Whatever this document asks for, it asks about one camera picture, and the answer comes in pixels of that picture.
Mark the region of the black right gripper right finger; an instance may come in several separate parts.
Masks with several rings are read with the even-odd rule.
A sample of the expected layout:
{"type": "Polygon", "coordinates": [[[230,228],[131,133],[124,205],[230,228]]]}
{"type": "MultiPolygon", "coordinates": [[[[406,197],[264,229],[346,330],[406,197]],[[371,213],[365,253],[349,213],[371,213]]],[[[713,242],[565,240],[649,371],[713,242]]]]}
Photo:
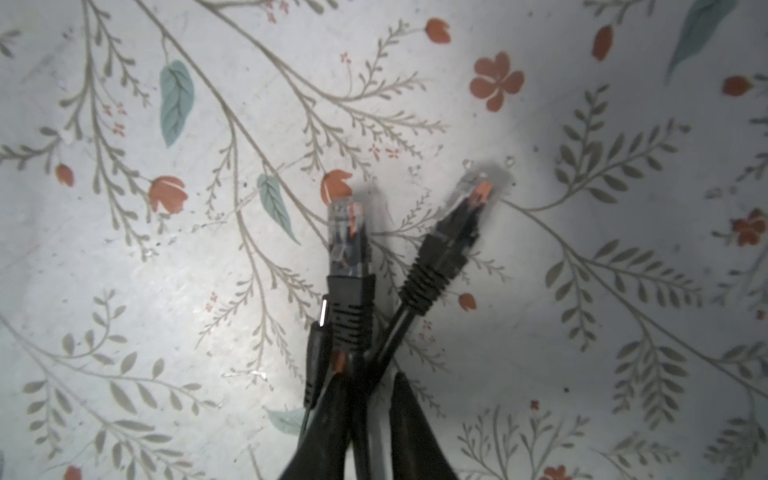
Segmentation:
{"type": "Polygon", "coordinates": [[[458,479],[403,372],[394,377],[389,422],[395,480],[458,479]]]}

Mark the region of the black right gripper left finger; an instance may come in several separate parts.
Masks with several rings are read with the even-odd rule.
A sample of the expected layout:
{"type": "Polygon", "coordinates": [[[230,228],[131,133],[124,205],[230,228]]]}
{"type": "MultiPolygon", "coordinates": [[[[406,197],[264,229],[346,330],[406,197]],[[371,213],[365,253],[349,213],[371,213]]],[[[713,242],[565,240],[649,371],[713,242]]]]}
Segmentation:
{"type": "Polygon", "coordinates": [[[336,374],[281,480],[337,480],[344,476],[351,419],[351,383],[336,374]]]}

